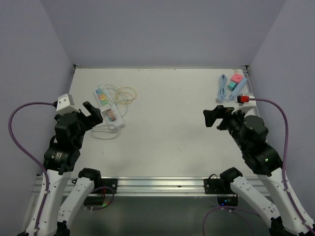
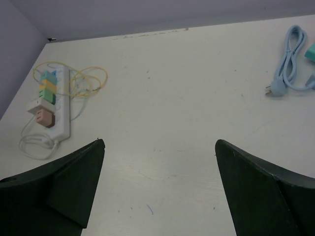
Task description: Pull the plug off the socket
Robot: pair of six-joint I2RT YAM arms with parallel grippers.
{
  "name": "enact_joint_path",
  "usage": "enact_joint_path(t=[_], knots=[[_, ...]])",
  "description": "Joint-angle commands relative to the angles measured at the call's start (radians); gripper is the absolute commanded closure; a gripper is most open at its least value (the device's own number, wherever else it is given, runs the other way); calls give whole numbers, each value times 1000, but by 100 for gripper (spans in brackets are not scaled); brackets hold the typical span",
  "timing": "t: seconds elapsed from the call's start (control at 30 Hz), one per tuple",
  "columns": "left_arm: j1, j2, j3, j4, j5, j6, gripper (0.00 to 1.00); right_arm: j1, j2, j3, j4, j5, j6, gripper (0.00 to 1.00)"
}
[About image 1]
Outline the white charger plug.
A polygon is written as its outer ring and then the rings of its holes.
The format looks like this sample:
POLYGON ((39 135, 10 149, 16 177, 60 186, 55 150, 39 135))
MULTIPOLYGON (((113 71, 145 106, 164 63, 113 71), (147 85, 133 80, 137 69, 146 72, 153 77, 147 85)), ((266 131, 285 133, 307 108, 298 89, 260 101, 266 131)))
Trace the white charger plug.
POLYGON ((108 110, 111 110, 111 108, 101 108, 100 110, 101 110, 101 114, 102 114, 104 117, 106 117, 106 116, 108 116, 107 111, 108 111, 108 110))

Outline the green charger plug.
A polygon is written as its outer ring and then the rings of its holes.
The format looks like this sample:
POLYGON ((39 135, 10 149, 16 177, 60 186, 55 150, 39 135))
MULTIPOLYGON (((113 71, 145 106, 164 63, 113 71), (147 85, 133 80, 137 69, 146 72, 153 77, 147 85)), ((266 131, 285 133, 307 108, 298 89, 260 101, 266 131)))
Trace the green charger plug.
POLYGON ((102 102, 102 105, 103 105, 103 106, 108 106, 108 105, 109 105, 109 103, 108 103, 107 100, 102 100, 101 102, 102 102))

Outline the yellow charger plug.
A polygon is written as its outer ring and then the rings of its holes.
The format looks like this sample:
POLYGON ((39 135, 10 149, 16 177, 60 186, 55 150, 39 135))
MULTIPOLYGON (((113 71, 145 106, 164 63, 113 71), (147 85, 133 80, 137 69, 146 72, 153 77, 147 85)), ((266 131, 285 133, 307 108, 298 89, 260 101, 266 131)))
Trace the yellow charger plug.
POLYGON ((99 97, 99 99, 102 100, 102 101, 105 101, 105 100, 106 100, 106 95, 105 95, 105 94, 100 94, 98 97, 99 97))

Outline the white power strip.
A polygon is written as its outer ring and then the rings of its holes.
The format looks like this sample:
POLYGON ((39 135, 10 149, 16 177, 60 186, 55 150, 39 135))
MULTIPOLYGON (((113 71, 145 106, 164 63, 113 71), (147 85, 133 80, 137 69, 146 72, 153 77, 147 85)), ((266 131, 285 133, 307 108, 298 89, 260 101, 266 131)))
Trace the white power strip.
POLYGON ((107 88, 96 88, 94 90, 96 100, 103 120, 110 126, 111 130, 122 128, 125 122, 117 109, 114 99, 107 88))

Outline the blue power strip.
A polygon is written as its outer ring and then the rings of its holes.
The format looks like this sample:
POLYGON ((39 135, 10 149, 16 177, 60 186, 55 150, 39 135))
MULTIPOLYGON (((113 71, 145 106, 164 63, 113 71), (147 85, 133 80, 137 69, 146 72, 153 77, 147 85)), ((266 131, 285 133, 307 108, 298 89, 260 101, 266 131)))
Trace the blue power strip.
POLYGON ((232 91, 232 93, 229 96, 229 100, 234 100, 235 97, 240 93, 240 90, 243 88, 243 86, 247 83, 247 78, 244 77, 236 86, 236 88, 232 91))

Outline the teal cube adapter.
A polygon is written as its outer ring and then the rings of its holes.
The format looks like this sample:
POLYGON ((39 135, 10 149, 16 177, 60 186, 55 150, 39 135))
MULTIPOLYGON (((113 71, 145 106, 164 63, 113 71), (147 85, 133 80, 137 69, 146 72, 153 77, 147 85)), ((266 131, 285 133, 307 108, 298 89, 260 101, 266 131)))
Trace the teal cube adapter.
POLYGON ((235 88, 237 87, 237 83, 236 82, 234 82, 234 81, 230 81, 230 83, 228 84, 228 89, 229 90, 231 90, 231 91, 233 91, 233 90, 235 90, 235 88))

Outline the pink cube adapter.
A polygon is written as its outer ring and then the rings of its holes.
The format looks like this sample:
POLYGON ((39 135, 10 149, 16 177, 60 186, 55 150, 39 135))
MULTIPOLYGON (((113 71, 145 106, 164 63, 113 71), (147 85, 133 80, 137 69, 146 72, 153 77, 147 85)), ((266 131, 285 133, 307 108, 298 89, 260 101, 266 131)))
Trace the pink cube adapter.
POLYGON ((242 81, 244 76, 242 76, 241 74, 238 73, 234 73, 231 77, 231 81, 238 84, 242 81))

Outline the teal charger plug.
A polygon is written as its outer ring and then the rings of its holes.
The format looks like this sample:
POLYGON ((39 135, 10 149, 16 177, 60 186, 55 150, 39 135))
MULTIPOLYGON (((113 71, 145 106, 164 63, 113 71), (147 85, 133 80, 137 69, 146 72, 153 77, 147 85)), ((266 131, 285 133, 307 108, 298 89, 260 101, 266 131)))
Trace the teal charger plug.
POLYGON ((96 94, 98 94, 98 95, 103 94, 103 91, 102 91, 101 89, 96 89, 95 92, 96 92, 96 94))

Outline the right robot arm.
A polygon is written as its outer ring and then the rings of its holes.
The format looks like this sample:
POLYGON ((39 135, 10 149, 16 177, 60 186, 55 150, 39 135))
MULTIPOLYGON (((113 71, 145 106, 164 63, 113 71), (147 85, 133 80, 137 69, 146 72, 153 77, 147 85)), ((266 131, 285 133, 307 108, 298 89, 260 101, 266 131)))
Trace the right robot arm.
POLYGON ((271 199, 256 190, 236 168, 221 173, 221 191, 233 192, 243 198, 263 219, 272 236, 314 235, 314 220, 290 189, 279 154, 266 142, 268 129, 263 119, 222 105, 213 110, 204 110, 203 115, 206 127, 213 126, 217 119, 221 119, 217 129, 228 131, 241 150, 245 164, 263 183, 271 199))

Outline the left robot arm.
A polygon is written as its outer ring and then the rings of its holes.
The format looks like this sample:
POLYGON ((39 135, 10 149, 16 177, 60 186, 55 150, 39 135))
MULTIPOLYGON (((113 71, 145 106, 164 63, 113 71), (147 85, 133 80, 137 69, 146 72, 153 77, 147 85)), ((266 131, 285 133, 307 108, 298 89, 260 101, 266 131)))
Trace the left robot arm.
POLYGON ((65 188, 80 156, 84 135, 103 122, 100 109, 86 101, 83 106, 90 113, 86 116, 73 108, 70 102, 60 99, 56 108, 55 135, 40 164, 43 170, 41 190, 33 217, 23 236, 68 236, 73 220, 90 193, 101 190, 100 171, 84 168, 66 199, 65 188))

